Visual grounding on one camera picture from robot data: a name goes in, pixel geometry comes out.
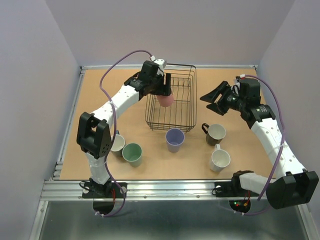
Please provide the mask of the pink cup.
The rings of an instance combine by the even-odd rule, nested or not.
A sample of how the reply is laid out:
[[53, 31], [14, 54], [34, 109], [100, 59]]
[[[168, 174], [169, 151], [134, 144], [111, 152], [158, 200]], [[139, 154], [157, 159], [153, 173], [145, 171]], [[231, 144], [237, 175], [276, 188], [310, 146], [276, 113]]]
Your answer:
[[174, 97], [172, 94], [170, 94], [168, 96], [157, 95], [156, 98], [157, 98], [160, 106], [164, 107], [164, 108], [170, 107], [174, 102]]

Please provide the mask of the black mug white inside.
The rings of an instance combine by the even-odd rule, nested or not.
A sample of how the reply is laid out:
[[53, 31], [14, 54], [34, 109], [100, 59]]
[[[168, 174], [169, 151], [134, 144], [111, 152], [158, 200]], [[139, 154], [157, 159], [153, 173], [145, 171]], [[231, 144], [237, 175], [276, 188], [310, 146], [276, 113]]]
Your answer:
[[206, 143], [210, 146], [219, 144], [226, 136], [226, 129], [221, 124], [208, 125], [203, 123], [201, 129], [205, 133]]

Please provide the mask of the lavender cup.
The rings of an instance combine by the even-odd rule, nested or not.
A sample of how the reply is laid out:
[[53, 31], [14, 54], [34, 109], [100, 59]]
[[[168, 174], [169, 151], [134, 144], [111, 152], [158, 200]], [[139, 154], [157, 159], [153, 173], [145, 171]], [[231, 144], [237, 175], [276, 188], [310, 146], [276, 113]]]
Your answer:
[[178, 128], [171, 128], [165, 135], [167, 149], [171, 153], [177, 153], [185, 140], [185, 134]]

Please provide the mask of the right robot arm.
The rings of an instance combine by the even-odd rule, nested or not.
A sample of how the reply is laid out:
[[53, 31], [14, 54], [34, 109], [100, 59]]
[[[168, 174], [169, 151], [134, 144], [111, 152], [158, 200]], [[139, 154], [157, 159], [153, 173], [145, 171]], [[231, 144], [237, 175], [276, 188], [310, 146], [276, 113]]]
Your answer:
[[230, 182], [231, 192], [246, 191], [265, 196], [274, 209], [310, 202], [319, 182], [315, 171], [308, 171], [295, 157], [285, 140], [282, 114], [261, 103], [262, 79], [254, 75], [236, 76], [237, 83], [222, 81], [214, 90], [200, 97], [207, 109], [223, 116], [232, 109], [240, 113], [249, 129], [262, 144], [272, 169], [268, 177], [251, 170], [237, 171]]

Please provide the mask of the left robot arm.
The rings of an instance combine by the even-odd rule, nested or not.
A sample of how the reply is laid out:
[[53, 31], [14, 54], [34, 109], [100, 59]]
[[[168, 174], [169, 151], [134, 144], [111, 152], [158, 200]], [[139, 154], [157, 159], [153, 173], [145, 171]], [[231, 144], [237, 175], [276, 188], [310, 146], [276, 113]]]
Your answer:
[[110, 133], [110, 128], [116, 129], [118, 118], [143, 97], [171, 95], [171, 81], [165, 78], [166, 65], [165, 59], [152, 57], [146, 60], [141, 70], [129, 77], [113, 97], [108, 97], [103, 106], [92, 113], [83, 112], [80, 115], [76, 142], [87, 156], [90, 181], [95, 183], [94, 191], [100, 197], [111, 193], [107, 157], [117, 134]]

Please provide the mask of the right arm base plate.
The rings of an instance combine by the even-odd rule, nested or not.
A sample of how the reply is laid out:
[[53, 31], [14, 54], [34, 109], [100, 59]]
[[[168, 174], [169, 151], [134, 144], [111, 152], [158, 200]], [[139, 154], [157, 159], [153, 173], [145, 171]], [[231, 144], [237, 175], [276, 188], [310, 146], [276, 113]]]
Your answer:
[[248, 196], [248, 194], [250, 194], [251, 197], [257, 197], [259, 195], [251, 190], [241, 188], [239, 184], [236, 185], [230, 179], [215, 181], [208, 186], [211, 189], [211, 193], [218, 198], [245, 197]]

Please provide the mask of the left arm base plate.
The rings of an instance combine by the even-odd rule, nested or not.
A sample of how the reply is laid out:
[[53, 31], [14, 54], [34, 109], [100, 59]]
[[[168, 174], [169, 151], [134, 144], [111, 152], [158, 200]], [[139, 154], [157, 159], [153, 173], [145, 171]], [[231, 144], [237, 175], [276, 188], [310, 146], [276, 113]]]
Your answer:
[[120, 188], [110, 179], [105, 184], [89, 181], [81, 181], [79, 186], [82, 188], [83, 199], [117, 199], [123, 198]]

